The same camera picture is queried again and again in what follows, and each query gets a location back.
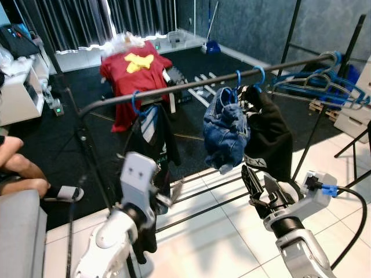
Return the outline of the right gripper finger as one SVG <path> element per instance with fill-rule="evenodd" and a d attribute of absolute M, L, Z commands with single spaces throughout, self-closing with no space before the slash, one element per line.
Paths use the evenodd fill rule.
<path fill-rule="evenodd" d="M 241 178 L 248 191 L 250 204 L 264 204 L 260 199 L 263 194 L 263 186 L 262 183 L 260 183 L 259 178 L 257 178 L 254 170 L 250 169 L 250 167 L 246 165 L 242 165 Z"/>
<path fill-rule="evenodd" d="M 269 174 L 265 174 L 265 190 L 268 194 L 269 203 L 284 203 L 285 196 L 278 181 Z"/>

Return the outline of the faded blue denim garment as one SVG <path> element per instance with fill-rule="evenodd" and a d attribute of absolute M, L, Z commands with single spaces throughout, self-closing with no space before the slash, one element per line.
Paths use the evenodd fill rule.
<path fill-rule="evenodd" d="M 217 91 L 203 116 L 202 135 L 205 163 L 220 174 L 227 174 L 243 162 L 250 140 L 250 127 L 234 88 Z"/>

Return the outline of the black garment white stripes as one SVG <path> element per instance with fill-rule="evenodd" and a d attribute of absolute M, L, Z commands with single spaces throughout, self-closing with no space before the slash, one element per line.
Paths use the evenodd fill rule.
<path fill-rule="evenodd" d="M 152 182 L 154 185 L 170 185 L 169 165 L 180 165 L 181 159 L 174 140 L 174 133 L 170 129 L 170 121 L 162 104 L 157 104 L 157 120 L 154 116 L 147 116 L 132 122 L 132 130 L 124 147 L 125 152 L 137 152 L 153 159 L 159 167 Z M 154 211 L 155 215 L 167 214 L 168 211 Z"/>

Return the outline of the black garment white print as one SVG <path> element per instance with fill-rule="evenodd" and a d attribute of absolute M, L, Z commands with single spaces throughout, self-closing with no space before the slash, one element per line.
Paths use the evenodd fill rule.
<path fill-rule="evenodd" d="M 291 182 L 293 135 L 280 108 L 259 87 L 242 86 L 238 92 L 250 129 L 244 149 L 246 164 L 279 182 Z"/>

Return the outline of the white slide sandal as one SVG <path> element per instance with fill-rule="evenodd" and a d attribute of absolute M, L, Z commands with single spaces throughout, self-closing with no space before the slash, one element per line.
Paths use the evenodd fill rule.
<path fill-rule="evenodd" d="M 83 196 L 84 190 L 80 187 L 50 186 L 42 199 L 47 202 L 77 202 Z"/>

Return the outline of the black metal clothes rack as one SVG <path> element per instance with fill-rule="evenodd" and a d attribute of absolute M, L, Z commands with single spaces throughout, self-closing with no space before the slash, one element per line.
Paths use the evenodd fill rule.
<path fill-rule="evenodd" d="M 294 9 L 294 14 L 292 16 L 292 23 L 290 24 L 290 30 L 289 30 L 289 35 L 286 40 L 286 44 L 284 46 L 284 54 L 282 55 L 281 61 L 285 61 L 287 51 L 290 45 L 290 39 L 293 35 L 294 29 L 295 29 L 295 21 L 297 20 L 297 17 L 299 16 L 299 7 L 300 7 L 301 0 L 297 0 L 295 4 L 295 9 Z M 341 61 L 341 72 L 345 71 L 345 68 L 347 67 L 349 61 L 351 60 L 351 53 L 354 50 L 355 43 L 357 42 L 358 38 L 360 37 L 360 33 L 362 30 L 362 27 L 364 25 L 364 22 L 366 21 L 366 17 L 368 14 L 361 14 L 357 24 L 355 25 L 355 30 L 353 32 L 353 35 L 351 37 L 350 43 L 348 45 L 347 50 L 345 51 L 345 54 L 341 57 L 340 52 L 333 52 L 334 56 L 328 54 L 318 54 L 318 57 L 312 58 L 312 59 L 307 59 L 307 60 L 302 60 L 302 61 L 295 61 L 295 63 L 283 63 L 283 64 L 278 64 L 278 65 L 271 65 L 267 67 L 263 67 L 265 71 L 279 71 L 278 74 L 275 74 L 275 76 L 281 76 L 281 72 L 283 69 L 287 67 L 294 67 L 294 66 L 299 66 L 299 65 L 305 65 L 308 63 L 318 63 L 319 61 L 324 61 L 327 59 L 332 59 L 333 61 Z M 241 72 L 241 76 L 247 77 L 247 76 L 253 76 L 255 74 L 258 74 L 258 71 L 246 71 L 246 72 Z M 145 93 L 141 93 L 137 96 L 137 100 L 143 100 L 144 98 L 149 98 L 149 97 L 154 97 L 154 96 L 160 96 L 163 94 L 169 94 L 173 93 L 175 91 L 183 91 L 187 89 L 192 89 L 195 87 L 206 87 L 209 84 L 212 83 L 218 83 L 222 81 L 230 81 L 233 79 L 236 79 L 236 74 L 228 74 L 225 76 L 218 76 L 215 78 L 211 79 L 206 79 L 203 81 L 199 82 L 191 82 L 191 83 L 185 83 L 182 85 L 177 85 L 177 86 L 172 86 L 172 87 L 167 87 L 164 89 L 156 89 L 152 91 L 146 91 Z M 304 98 L 298 98 L 297 96 L 289 95 L 289 94 L 279 94 L 276 92 L 268 92 L 270 94 L 273 94 L 275 96 L 283 96 L 283 97 L 289 97 L 289 98 L 296 98 L 297 100 L 304 100 L 310 103 L 312 100 L 305 100 Z M 95 145 L 93 142 L 92 138 L 87 138 L 86 136 L 89 136 L 89 131 L 88 128 L 85 125 L 84 118 L 91 113 L 91 111 L 94 111 L 95 109 L 98 108 L 104 108 L 106 106 L 111 106 L 114 104 L 119 104 L 119 103 L 124 103 L 127 100 L 131 100 L 132 96 L 117 96 L 115 98 L 110 98 L 109 100 L 101 100 L 101 101 L 94 101 L 91 104 L 88 104 L 84 108 L 80 109 L 76 113 L 76 124 L 74 125 L 74 132 L 72 132 L 72 137 L 74 140 L 77 141 L 78 145 L 82 149 L 82 155 L 83 155 L 83 161 L 85 161 L 86 167 L 91 170 L 94 180 L 96 182 L 96 185 L 100 188 L 100 193 L 101 193 L 101 198 L 104 200 L 104 204 L 108 207 L 108 209 L 112 209 L 112 204 L 110 201 L 110 196 L 109 195 L 114 195 L 114 191 L 106 186 L 106 182 L 104 182 L 104 179 L 101 177 L 101 170 L 98 167 L 98 160 L 96 158 L 96 151 L 95 151 Z M 305 144 L 304 152 L 302 153 L 302 157 L 299 160 L 299 164 L 297 165 L 293 176 L 291 178 L 290 184 L 296 185 L 295 183 L 295 178 L 299 174 L 300 167 L 302 164 L 304 164 L 304 159 L 308 155 L 308 151 L 310 150 L 310 143 L 313 138 L 313 135 L 315 131 L 317 130 L 317 127 L 319 125 L 319 120 L 321 116 L 318 116 L 317 119 L 315 120 L 314 126 L 312 127 L 312 133 L 310 133 L 310 137 L 307 140 L 307 143 Z M 164 231 L 165 229 L 169 229 L 175 225 L 178 225 L 182 222 L 185 222 L 187 220 L 193 219 L 197 215 L 204 214 L 206 212 L 209 212 L 217 207 L 224 206 L 225 204 L 228 204 L 230 202 L 233 202 L 241 197 L 247 196 L 246 193 L 241 194 L 237 197 L 233 197 L 231 199 L 228 199 L 227 201 L 224 202 L 218 202 L 212 207 L 208 207 L 207 209 L 204 209 L 203 211 L 199 211 L 196 214 L 189 215 L 188 217 L 185 217 L 182 220 L 178 220 L 174 222 L 173 224 L 165 225 L 161 228 L 157 228 L 155 230 L 155 233 Z"/>

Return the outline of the white storage box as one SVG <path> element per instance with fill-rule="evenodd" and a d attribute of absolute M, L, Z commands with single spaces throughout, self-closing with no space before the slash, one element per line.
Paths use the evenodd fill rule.
<path fill-rule="evenodd" d="M 345 103 L 339 106 L 334 127 L 348 136 L 355 138 L 368 128 L 371 120 L 371 106 L 364 104 L 360 109 L 350 108 L 350 104 Z"/>

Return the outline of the red t-shirt yellow print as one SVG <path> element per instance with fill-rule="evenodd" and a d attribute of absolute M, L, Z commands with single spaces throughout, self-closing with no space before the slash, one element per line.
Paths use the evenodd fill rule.
<path fill-rule="evenodd" d="M 145 92 L 167 87 L 163 72 L 173 66 L 170 59 L 160 55 L 146 41 L 122 53 L 101 59 L 100 74 L 111 82 L 114 96 L 126 96 L 135 91 Z"/>

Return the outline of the black foam floor mat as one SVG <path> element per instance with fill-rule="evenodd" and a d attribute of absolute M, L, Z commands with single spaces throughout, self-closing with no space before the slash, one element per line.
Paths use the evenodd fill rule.
<path fill-rule="evenodd" d="M 217 76 L 234 71 L 248 71 L 251 64 L 225 54 L 204 54 L 198 48 L 165 53 L 174 66 L 189 79 L 212 72 Z M 84 107 L 103 96 L 113 96 L 111 86 L 101 82 L 100 69 L 88 67 L 64 74 L 77 106 Z M 308 111 L 305 101 L 290 100 L 277 96 L 275 103 L 287 121 L 294 138 L 293 148 L 301 151 L 307 141 L 316 144 L 339 135 L 339 130 L 329 119 L 318 119 Z M 77 185 L 83 175 L 89 175 L 84 156 L 74 138 L 76 117 L 69 95 L 63 95 L 64 115 L 56 116 L 50 111 L 37 119 L 16 123 L 10 135 L 21 138 L 24 146 L 21 154 L 42 169 L 50 183 Z M 175 116 L 170 120 L 182 163 L 172 165 L 173 178 L 188 177 L 207 169 L 204 162 L 206 152 L 201 141 L 202 114 L 205 106 L 197 100 L 179 104 Z M 107 185 L 118 180 L 120 166 L 117 154 L 123 151 L 128 132 L 113 133 L 111 126 L 115 116 L 113 107 L 96 109 L 85 118 L 96 147 L 99 169 Z"/>

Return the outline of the blue mop with pole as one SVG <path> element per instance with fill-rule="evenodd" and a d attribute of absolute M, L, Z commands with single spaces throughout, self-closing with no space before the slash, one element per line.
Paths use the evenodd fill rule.
<path fill-rule="evenodd" d="M 219 10 L 220 0 L 216 0 L 216 3 L 212 3 L 212 0 L 208 0 L 208 30 L 206 34 L 206 39 L 202 44 L 201 50 L 204 54 L 215 54 L 220 53 L 219 44 L 211 38 L 212 29 L 214 26 L 214 21 L 217 16 L 217 11 Z"/>

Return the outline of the seated person black clothes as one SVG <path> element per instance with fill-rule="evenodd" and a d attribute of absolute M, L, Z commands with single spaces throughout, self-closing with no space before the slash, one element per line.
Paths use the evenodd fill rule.
<path fill-rule="evenodd" d="M 43 198 L 50 188 L 43 171 L 18 153 L 24 145 L 21 138 L 0 136 L 0 174 L 16 175 L 16 180 L 0 182 L 0 196 L 35 190 Z"/>

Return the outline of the white crumpled cloth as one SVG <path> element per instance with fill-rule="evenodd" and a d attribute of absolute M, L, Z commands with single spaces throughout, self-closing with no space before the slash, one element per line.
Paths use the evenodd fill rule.
<path fill-rule="evenodd" d="M 111 41 L 111 50 L 109 55 L 127 52 L 131 48 L 145 47 L 146 41 L 131 32 L 116 34 Z"/>

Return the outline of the white desk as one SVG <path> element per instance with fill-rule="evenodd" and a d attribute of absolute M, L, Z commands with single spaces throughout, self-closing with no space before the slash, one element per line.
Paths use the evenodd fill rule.
<path fill-rule="evenodd" d="M 5 82 L 0 87 L 0 126 L 42 116 L 49 69 L 40 54 L 0 67 Z"/>

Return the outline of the dark pleated curtain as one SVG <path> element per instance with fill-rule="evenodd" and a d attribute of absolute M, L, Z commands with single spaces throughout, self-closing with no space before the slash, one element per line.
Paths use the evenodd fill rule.
<path fill-rule="evenodd" d="M 13 0 L 19 16 L 53 50 L 103 45 L 116 34 L 165 35 L 176 28 L 175 0 Z"/>

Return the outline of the black device with buttons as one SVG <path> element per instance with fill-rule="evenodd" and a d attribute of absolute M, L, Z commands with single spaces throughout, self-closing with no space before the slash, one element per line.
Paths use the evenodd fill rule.
<path fill-rule="evenodd" d="M 21 32 L 18 24 L 0 26 L 0 45 L 8 50 L 14 59 L 40 54 L 40 48 L 28 35 Z"/>

